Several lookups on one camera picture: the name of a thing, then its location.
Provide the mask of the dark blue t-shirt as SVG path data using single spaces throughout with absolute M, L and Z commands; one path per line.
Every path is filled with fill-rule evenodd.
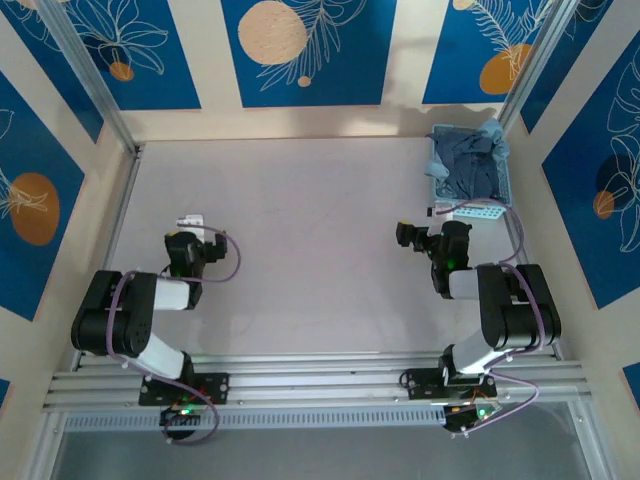
M 448 171 L 442 184 L 451 198 L 501 199 L 494 142 L 486 132 L 445 129 L 431 133 L 429 138 Z

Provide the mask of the blue poster cream circle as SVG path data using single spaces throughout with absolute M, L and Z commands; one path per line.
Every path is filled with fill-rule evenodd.
M 221 0 L 245 108 L 381 102 L 397 0 Z

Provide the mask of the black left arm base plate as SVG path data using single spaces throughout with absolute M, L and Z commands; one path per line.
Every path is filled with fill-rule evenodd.
M 195 373 L 187 384 L 206 396 L 214 405 L 225 405 L 229 394 L 230 375 L 227 373 Z M 167 385 L 158 380 L 141 385 L 138 404 L 141 406 L 204 405 L 205 402 L 182 388 Z

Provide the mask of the blue poster white flower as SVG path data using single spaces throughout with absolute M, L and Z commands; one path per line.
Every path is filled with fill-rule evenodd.
M 122 110 L 201 107 L 168 0 L 57 0 Z M 74 110 L 91 105 L 34 0 L 2 12 Z

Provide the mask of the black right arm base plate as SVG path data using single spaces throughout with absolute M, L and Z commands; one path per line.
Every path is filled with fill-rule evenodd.
M 399 377 L 399 385 L 410 400 L 463 400 L 496 398 L 497 388 L 492 376 L 472 375 L 449 378 L 439 368 L 411 368 Z

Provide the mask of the blue poster large orange circle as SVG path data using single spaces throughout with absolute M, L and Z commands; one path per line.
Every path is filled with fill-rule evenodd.
M 0 307 L 35 318 L 83 181 L 0 72 Z

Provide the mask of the blue poster orange circle fern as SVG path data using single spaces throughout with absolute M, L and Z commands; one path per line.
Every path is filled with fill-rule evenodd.
M 423 103 L 502 102 L 554 0 L 450 0 Z

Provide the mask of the light blue plastic basket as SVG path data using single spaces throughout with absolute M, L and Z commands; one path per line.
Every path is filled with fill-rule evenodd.
M 512 204 L 512 189 L 510 178 L 507 181 L 500 180 L 500 200 L 491 198 L 478 198 L 472 200 L 459 200 L 451 198 L 443 188 L 442 180 L 448 174 L 446 168 L 441 179 L 432 178 L 432 195 L 435 202 L 450 203 L 457 208 L 454 212 L 458 216 L 495 220 L 502 216 L 506 208 Z

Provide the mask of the aluminium corner post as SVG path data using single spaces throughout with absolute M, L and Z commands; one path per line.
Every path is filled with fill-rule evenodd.
M 124 150 L 136 159 L 139 147 L 64 8 L 56 0 L 34 0 L 34 3 L 43 23 L 101 117 L 110 126 Z
M 544 70 L 550 55 L 573 17 L 580 0 L 553 0 L 513 87 L 508 93 L 497 120 L 507 135 L 518 119 L 522 106 Z

